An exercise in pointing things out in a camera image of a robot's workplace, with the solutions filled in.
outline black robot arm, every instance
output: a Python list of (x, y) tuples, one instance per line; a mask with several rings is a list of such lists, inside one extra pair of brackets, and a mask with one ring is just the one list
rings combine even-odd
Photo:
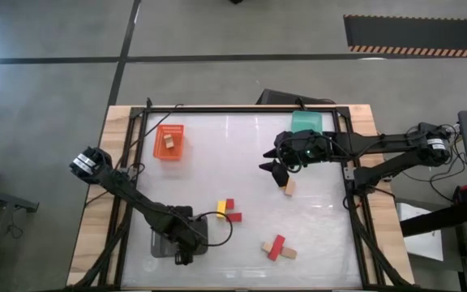
[(193, 227), (190, 206), (166, 206), (149, 200), (137, 191), (129, 176), (115, 170), (111, 157), (99, 148), (87, 148), (70, 164), (71, 172), (89, 184), (99, 184), (109, 193), (119, 196), (131, 207), (140, 211), (152, 230), (178, 245), (176, 264), (189, 264), (199, 245), (208, 244), (206, 234)]
[(274, 142), (275, 148), (263, 156), (273, 162), (259, 167), (272, 172), (279, 187), (288, 181), (288, 172), (297, 173), (302, 167), (318, 162), (348, 162), (364, 154), (403, 152), (374, 167), (358, 167), (353, 173), (354, 191), (368, 192), (379, 180), (394, 177), (416, 165), (440, 166), (451, 156), (448, 139), (451, 133), (444, 127), (420, 123), (416, 131), (400, 135), (362, 136), (356, 133), (312, 130), (282, 132)]

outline gray concrete floor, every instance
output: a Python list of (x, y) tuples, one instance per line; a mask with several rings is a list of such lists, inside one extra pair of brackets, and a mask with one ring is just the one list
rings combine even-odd
[[(0, 58), (118, 56), (131, 6), (0, 0)], [(130, 55), (344, 54), (343, 14), (467, 18), (467, 0), (144, 0)], [(0, 189), (41, 202), (37, 214), (16, 214), (24, 236), (0, 251), (1, 291), (64, 286), (87, 191), (67, 165), (98, 143), (115, 69), (0, 65)], [(467, 110), (467, 59), (127, 64), (117, 103), (253, 104), (264, 88), (371, 104), (379, 131), (396, 133), (421, 121), (456, 122)], [(466, 175), (438, 187), (460, 183)], [(401, 198), (444, 204), (403, 176), (392, 186)], [(414, 275), (426, 288), (455, 290), (452, 230), (444, 237), (445, 262), (412, 259)]]

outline orange basket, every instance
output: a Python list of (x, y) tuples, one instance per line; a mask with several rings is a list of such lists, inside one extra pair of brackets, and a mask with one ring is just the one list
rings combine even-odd
[[(156, 141), (154, 142), (154, 157), (161, 160), (176, 161), (182, 158), (183, 154), (183, 125), (160, 125), (156, 131)], [(167, 149), (164, 135), (172, 135), (174, 147)]]

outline yellow block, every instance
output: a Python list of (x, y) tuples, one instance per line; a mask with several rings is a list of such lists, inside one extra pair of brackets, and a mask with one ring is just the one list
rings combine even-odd
[(217, 212), (225, 213), (226, 212), (226, 201), (217, 202)]

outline green container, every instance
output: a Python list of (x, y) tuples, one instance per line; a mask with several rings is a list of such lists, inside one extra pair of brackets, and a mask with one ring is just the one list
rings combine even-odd
[(322, 132), (322, 114), (304, 110), (295, 110), (291, 120), (293, 133), (304, 130)]

